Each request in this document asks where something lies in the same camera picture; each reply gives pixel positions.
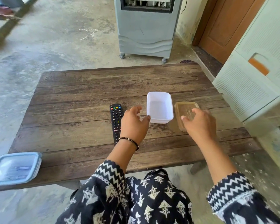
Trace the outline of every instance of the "gray floor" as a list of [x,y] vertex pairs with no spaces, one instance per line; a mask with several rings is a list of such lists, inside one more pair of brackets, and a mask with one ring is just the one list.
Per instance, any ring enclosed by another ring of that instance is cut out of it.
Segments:
[[[161,64],[161,58],[118,55],[113,0],[38,0],[0,48],[0,155],[8,152],[42,72]],[[185,59],[201,64],[176,39],[169,63]],[[232,160],[280,216],[280,170],[272,159],[262,151]],[[205,200],[208,169],[195,176],[189,169],[167,170],[192,200],[195,223],[220,223]],[[0,223],[54,223],[71,193],[58,185],[0,192]]]

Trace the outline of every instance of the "person's left hand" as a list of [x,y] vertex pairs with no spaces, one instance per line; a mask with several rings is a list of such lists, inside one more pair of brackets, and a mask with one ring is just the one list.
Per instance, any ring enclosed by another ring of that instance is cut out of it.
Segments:
[[140,105],[133,106],[126,110],[121,119],[121,133],[120,137],[127,137],[134,140],[138,145],[145,138],[148,131],[150,116],[145,116],[143,120],[137,116],[142,110]]

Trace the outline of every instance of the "sleeve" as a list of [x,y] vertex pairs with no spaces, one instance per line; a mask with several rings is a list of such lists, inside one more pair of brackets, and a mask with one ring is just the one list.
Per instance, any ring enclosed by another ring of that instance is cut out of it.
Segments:
[[227,224],[280,223],[265,198],[240,172],[228,175],[213,186],[207,200],[214,214]]
[[56,224],[111,223],[126,179],[119,165],[105,160],[71,198]]

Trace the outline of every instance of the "power cord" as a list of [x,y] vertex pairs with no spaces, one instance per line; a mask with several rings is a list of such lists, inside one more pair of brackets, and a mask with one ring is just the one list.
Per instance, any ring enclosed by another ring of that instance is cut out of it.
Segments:
[[184,10],[186,9],[186,7],[187,7],[187,3],[188,3],[188,0],[186,0],[186,5],[185,5],[185,7],[184,7],[183,11],[182,11],[180,14],[182,14],[182,13],[184,12]]

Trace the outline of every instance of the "wooden door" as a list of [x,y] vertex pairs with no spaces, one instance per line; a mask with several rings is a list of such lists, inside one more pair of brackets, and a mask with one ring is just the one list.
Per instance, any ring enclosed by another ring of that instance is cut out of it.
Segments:
[[222,64],[265,0],[217,0],[199,46]]

